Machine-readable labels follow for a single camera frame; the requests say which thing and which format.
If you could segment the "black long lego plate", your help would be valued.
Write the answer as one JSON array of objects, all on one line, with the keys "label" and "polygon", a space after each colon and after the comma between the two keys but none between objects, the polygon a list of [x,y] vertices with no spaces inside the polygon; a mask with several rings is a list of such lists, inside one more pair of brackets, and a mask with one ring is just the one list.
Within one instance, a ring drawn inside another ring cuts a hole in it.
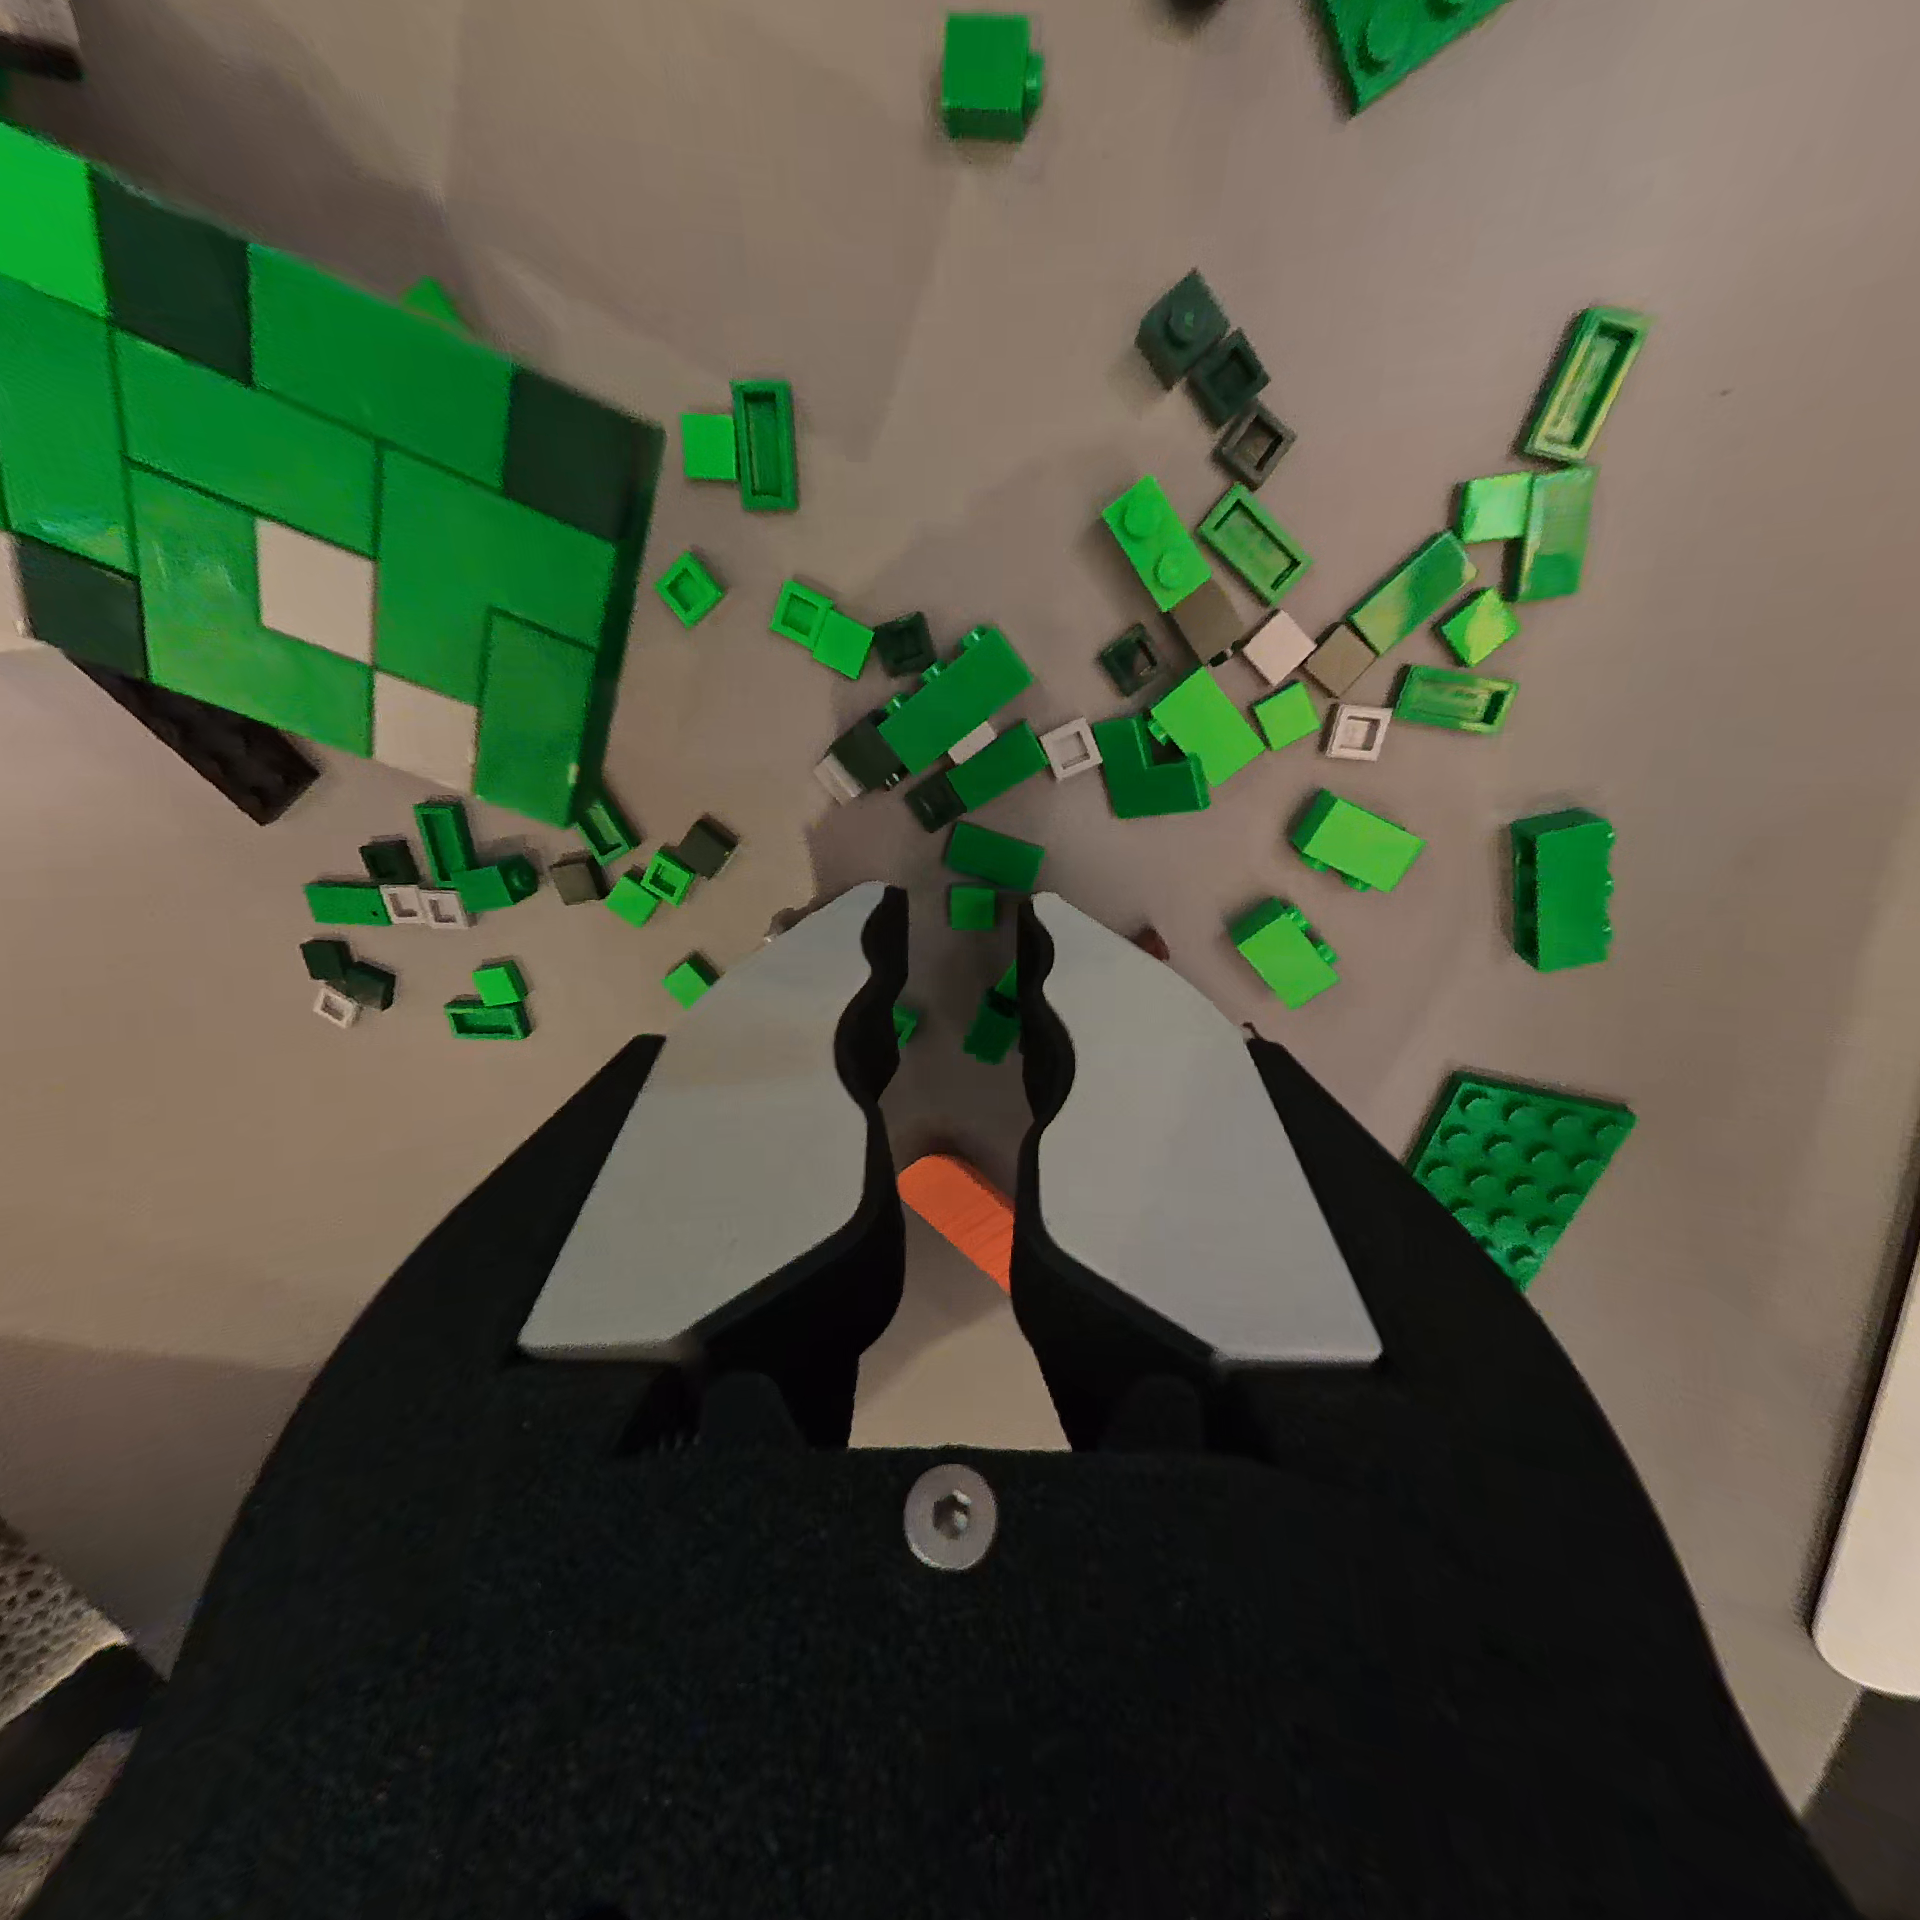
[{"label": "black long lego plate", "polygon": [[70,658],[98,689],[258,825],[272,825],[322,777],[293,735],[131,673]]}]

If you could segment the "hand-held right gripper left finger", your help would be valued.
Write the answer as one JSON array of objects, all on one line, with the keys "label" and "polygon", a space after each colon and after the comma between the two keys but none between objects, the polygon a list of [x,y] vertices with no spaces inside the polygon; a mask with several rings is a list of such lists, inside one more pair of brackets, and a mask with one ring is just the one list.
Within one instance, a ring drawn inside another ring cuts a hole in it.
[{"label": "hand-held right gripper left finger", "polygon": [[866,879],[727,971],[662,1040],[519,1334],[531,1359],[759,1376],[844,1449],[904,1291],[883,1096],[909,896]]}]

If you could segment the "clear book stand white base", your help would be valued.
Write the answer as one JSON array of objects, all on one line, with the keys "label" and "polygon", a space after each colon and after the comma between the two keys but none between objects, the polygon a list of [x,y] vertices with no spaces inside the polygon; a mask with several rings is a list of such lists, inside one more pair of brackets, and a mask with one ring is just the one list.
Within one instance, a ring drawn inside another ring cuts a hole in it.
[{"label": "clear book stand white base", "polygon": [[1808,1631],[1848,1684],[1918,1698],[1918,1207],[1868,1311]]}]

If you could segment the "pile of lego pieces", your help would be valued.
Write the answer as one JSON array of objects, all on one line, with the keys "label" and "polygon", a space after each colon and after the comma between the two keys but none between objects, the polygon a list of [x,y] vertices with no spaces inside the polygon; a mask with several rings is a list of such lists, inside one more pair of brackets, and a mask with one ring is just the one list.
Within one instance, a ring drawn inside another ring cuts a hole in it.
[{"label": "pile of lego pieces", "polygon": [[[1479,246],[1482,227],[1500,225],[1494,214],[1526,187],[1539,187],[1542,233],[1559,231],[1563,214],[1599,212],[1602,160],[1617,158],[1611,139],[1624,122],[1589,108],[1604,105],[1602,92],[1618,79],[1617,68],[1635,51],[1606,49],[1618,28],[1644,28],[1650,8],[1666,3],[1519,3],[1529,15],[1526,59],[1507,62],[1500,51],[1500,73],[1486,97],[1469,102],[1448,96],[1447,111],[1435,108],[1421,125],[1415,125],[1411,108],[1387,108],[1392,125],[1392,153],[1380,158],[1375,169],[1372,197],[1362,201],[1361,185],[1348,181],[1347,212],[1355,214],[1357,235],[1343,242],[1341,260],[1348,267],[1361,255],[1379,266],[1375,280],[1362,278],[1314,284],[1317,312],[1341,308],[1326,322],[1343,337],[1361,337],[1358,294],[1379,294],[1387,285],[1387,240],[1413,237],[1415,225],[1422,231],[1439,230],[1440,240],[1462,243],[1471,237]],[[608,194],[618,185],[621,207],[641,214],[688,212],[696,165],[727,158],[733,167],[733,148],[722,153],[722,132],[742,132],[748,125],[748,108],[772,103],[772,77],[748,81],[746,53],[719,44],[703,47],[676,40],[675,47],[662,38],[650,49],[632,49],[634,58],[610,49],[582,47],[552,53],[564,62],[559,77],[559,102],[551,108],[532,105],[534,132],[541,135],[591,132],[588,108],[614,108],[625,130],[632,132],[614,165],[614,185],[600,194],[600,201],[587,206],[594,216],[585,233],[592,242],[594,266],[600,255],[621,252],[612,246],[618,235]],[[1034,21],[1014,11],[949,11],[943,25],[938,73],[925,76],[919,97],[938,105],[932,113],[941,122],[943,149],[958,153],[977,149],[977,158],[957,160],[954,165],[969,179],[978,179],[981,194],[994,181],[1021,179],[1032,171],[1014,158],[1018,139],[1044,96],[1044,53],[1036,44]],[[815,124],[820,102],[806,92],[798,118],[805,125],[786,132],[786,124],[769,133],[780,148],[777,153],[759,148],[741,155],[738,165],[727,171],[720,183],[746,187],[746,214],[766,214],[786,235],[798,221],[798,242],[806,242],[792,257],[805,266],[803,292],[822,294],[825,319],[848,319],[853,308],[864,304],[869,292],[895,289],[904,296],[906,253],[921,246],[921,225],[913,233],[897,235],[881,230],[879,216],[869,207],[846,206],[822,185],[817,197],[788,218],[777,206],[777,187],[803,187],[803,133],[809,139],[822,132]],[[1122,207],[1122,185],[1141,183],[1132,173],[1109,181],[1094,196],[1093,185],[1081,201],[1069,207],[1070,219],[1047,214],[1040,235],[1047,246],[1030,261],[1034,276],[1007,278],[1007,288],[994,282],[988,294],[974,302],[985,317],[999,326],[993,351],[973,342],[969,357],[954,348],[952,361],[943,364],[943,419],[961,413],[981,413],[988,387],[999,396],[1007,383],[1002,373],[1067,371],[1069,359],[1089,342],[1070,327],[1030,326],[1027,296],[1042,285],[1044,273],[1067,276],[1079,272],[1081,255],[1075,247],[1087,242],[1113,255],[1118,267],[1121,252],[1152,252],[1147,240],[1159,246],[1159,227],[1149,233],[1145,216],[1134,218]],[[1494,209],[1481,207],[1486,197],[1500,201]],[[1526,430],[1517,433],[1512,450],[1522,456],[1524,469],[1481,473],[1465,478],[1450,491],[1450,519],[1444,528],[1422,538],[1416,551],[1392,567],[1385,567],[1382,581],[1368,581],[1358,606],[1332,621],[1322,635],[1299,628],[1292,612],[1277,606],[1296,589],[1310,570],[1310,555],[1300,541],[1277,519],[1270,504],[1259,498],[1253,453],[1239,444],[1267,440],[1274,450],[1287,440],[1284,422],[1270,415],[1263,381],[1267,373],[1255,343],[1225,315],[1207,276],[1188,272],[1168,294],[1159,294],[1139,330],[1139,345],[1124,357],[1139,359],[1143,383],[1191,386],[1203,413],[1213,411],[1216,432],[1227,446],[1219,461],[1232,468],[1232,484],[1210,501],[1198,530],[1188,525],[1183,504],[1168,498],[1162,480],[1155,473],[1127,472],[1127,485],[1118,485],[1121,468],[1109,459],[1100,480],[1113,500],[1103,498],[1098,511],[1085,513],[1089,540],[1100,548],[1107,571],[1122,576],[1124,591],[1147,612],[1155,602],[1157,617],[1167,626],[1172,647],[1181,656],[1172,667],[1168,689],[1165,664],[1157,665],[1149,633],[1134,621],[1103,656],[1098,672],[1113,681],[1114,701],[1127,711],[1064,710],[1040,714],[1062,724],[1039,727],[1028,711],[1030,692],[1039,684],[1036,659],[1030,650],[1009,638],[1002,621],[971,620],[966,632],[945,635],[931,626],[925,606],[886,606],[889,617],[866,617],[864,604],[851,606],[846,595],[832,591],[832,581],[820,581],[806,567],[801,578],[785,578],[766,604],[766,646],[783,650],[795,659],[815,659],[809,672],[829,673],[835,684],[864,693],[842,715],[848,726],[838,733],[818,765],[818,782],[829,799],[826,812],[837,806],[866,804],[866,795],[897,795],[913,809],[916,832],[951,842],[945,853],[951,884],[949,923],[954,929],[990,929],[1005,902],[1012,907],[1016,896],[1030,893],[1036,884],[1060,886],[1060,877],[1042,879],[1044,849],[983,822],[983,809],[1005,806],[1007,793],[1018,793],[1032,782],[1048,776],[1055,787],[1079,777],[1107,760],[1098,776],[1107,784],[1103,806],[1116,819],[1198,817],[1207,814],[1214,791],[1248,765],[1263,765],[1274,753],[1287,753],[1317,726],[1330,738],[1320,751],[1337,761],[1335,770],[1348,774],[1370,756],[1379,756],[1380,740],[1400,732],[1450,732],[1450,738],[1492,740],[1508,724],[1519,687],[1511,667],[1489,662],[1500,646],[1512,651],[1511,641],[1524,630],[1524,613],[1539,616],[1551,606],[1563,606],[1580,586],[1582,566],[1590,544],[1590,522],[1599,468],[1585,450],[1582,436],[1595,437],[1597,419],[1620,387],[1624,364],[1644,340],[1644,315],[1624,309],[1582,309],[1560,331],[1554,348],[1557,361],[1530,402]],[[684,441],[684,485],[706,487],[719,493],[722,484],[738,487],[742,509],[783,515],[801,504],[798,418],[790,383],[783,378],[741,378],[733,383],[729,408],[695,408],[684,411],[676,436]],[[1219,563],[1239,576],[1242,593],[1251,591],[1261,617],[1255,621],[1253,653],[1277,656],[1255,664],[1261,695],[1229,692],[1221,686],[1222,662],[1240,659],[1248,640],[1247,620],[1235,595],[1214,573]],[[1435,646],[1448,658],[1433,664],[1397,667],[1394,695],[1380,706],[1357,701],[1357,681],[1380,673],[1394,646],[1416,630],[1433,630]],[[1343,886],[1362,899],[1388,899],[1404,877],[1419,869],[1422,846],[1433,842],[1421,830],[1392,824],[1368,806],[1328,791],[1308,791],[1299,812],[1302,825],[1287,827],[1287,844],[1300,852],[1287,858],[1299,862],[1302,874],[1325,875],[1328,886]],[[1612,958],[1617,936],[1612,899],[1618,853],[1618,836],[1604,817],[1604,809],[1590,806],[1540,808],[1500,827],[1500,859],[1508,869],[1508,899],[1503,904],[1503,936],[1517,959],[1524,964],[1529,979],[1582,979]],[[312,911],[315,933],[302,941],[301,964],[316,979],[316,1008],[336,1025],[362,1017],[365,1008],[392,1003],[395,971],[382,970],[367,953],[354,951],[347,936],[362,941],[373,932],[391,932],[395,925],[469,925],[469,907],[508,906],[539,888],[534,866],[500,853],[489,863],[465,842],[471,874],[430,879],[425,863],[415,863],[421,848],[404,840],[376,840],[367,848],[368,858],[395,853],[397,866],[382,869],[322,875],[307,889],[301,917]]]}]

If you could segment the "orange brick separator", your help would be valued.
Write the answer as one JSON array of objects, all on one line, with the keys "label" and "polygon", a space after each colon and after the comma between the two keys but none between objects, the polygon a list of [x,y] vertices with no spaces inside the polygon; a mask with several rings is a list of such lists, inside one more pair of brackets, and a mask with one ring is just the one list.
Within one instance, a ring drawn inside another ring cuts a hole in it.
[{"label": "orange brick separator", "polygon": [[897,1174],[901,1204],[957,1253],[1012,1291],[1014,1201],[954,1154],[925,1154]]}]

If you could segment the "green studded lego plate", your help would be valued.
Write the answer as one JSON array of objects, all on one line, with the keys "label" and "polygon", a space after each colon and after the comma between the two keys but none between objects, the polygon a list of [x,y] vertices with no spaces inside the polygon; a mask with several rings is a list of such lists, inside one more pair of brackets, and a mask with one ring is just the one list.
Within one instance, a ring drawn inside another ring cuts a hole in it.
[{"label": "green studded lego plate", "polygon": [[1313,1],[1348,111],[1364,111],[1508,1]]},{"label": "green studded lego plate", "polygon": [[1622,1101],[1455,1069],[1404,1165],[1526,1291],[1637,1121]]}]

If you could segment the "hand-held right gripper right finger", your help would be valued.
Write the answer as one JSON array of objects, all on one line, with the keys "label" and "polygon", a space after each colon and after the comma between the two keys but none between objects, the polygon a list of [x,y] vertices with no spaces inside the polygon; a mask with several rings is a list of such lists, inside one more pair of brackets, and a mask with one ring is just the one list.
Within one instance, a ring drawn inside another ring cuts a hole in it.
[{"label": "hand-held right gripper right finger", "polygon": [[1145,1382],[1200,1428],[1245,1376],[1361,1376],[1382,1335],[1256,1063],[1197,985],[1060,893],[1021,906],[1012,1301],[1069,1446]]}]

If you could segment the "green lego plate assembly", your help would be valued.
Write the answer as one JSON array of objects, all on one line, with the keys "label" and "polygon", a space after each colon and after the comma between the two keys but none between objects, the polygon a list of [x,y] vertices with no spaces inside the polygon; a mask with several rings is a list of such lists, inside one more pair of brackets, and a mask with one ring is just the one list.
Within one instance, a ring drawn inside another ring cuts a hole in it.
[{"label": "green lego plate assembly", "polygon": [[662,430],[3,132],[4,651],[568,827]]}]

